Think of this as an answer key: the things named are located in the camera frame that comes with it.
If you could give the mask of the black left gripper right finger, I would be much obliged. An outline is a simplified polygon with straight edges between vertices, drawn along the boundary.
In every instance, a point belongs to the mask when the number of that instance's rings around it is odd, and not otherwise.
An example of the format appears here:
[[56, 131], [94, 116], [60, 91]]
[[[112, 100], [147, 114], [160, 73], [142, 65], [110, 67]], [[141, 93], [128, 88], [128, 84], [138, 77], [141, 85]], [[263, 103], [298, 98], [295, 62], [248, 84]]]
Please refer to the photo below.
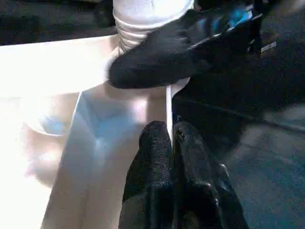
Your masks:
[[179, 229], [247, 229], [243, 208], [199, 131], [188, 122], [173, 127], [176, 226]]

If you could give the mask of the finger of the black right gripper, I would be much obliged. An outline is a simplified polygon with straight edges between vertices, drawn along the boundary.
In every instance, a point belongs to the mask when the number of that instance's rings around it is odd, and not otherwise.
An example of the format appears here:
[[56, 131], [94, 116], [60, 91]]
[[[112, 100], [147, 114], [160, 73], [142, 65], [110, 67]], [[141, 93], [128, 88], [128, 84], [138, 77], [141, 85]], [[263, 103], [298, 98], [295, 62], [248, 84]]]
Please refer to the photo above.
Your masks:
[[119, 89], [167, 86], [196, 74], [198, 64], [188, 48], [188, 29], [197, 12], [187, 11], [149, 33], [144, 41], [115, 59], [109, 69], [109, 84]]

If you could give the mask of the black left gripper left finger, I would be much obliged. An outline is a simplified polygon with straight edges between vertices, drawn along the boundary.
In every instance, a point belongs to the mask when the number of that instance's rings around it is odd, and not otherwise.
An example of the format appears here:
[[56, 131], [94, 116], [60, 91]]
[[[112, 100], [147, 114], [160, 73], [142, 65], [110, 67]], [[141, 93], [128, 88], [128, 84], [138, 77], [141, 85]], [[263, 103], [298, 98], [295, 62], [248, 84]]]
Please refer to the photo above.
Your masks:
[[126, 176], [121, 229], [170, 229], [174, 214], [173, 150], [165, 122], [152, 121]]

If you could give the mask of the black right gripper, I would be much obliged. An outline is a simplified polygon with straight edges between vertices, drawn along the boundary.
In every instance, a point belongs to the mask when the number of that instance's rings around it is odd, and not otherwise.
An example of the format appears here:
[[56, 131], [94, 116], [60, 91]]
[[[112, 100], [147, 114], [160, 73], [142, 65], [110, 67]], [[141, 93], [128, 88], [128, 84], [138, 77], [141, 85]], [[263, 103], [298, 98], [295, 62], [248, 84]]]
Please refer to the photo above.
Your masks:
[[259, 55], [261, 26], [275, 0], [229, 0], [217, 7], [188, 10], [194, 21], [188, 27], [188, 52], [203, 57]]

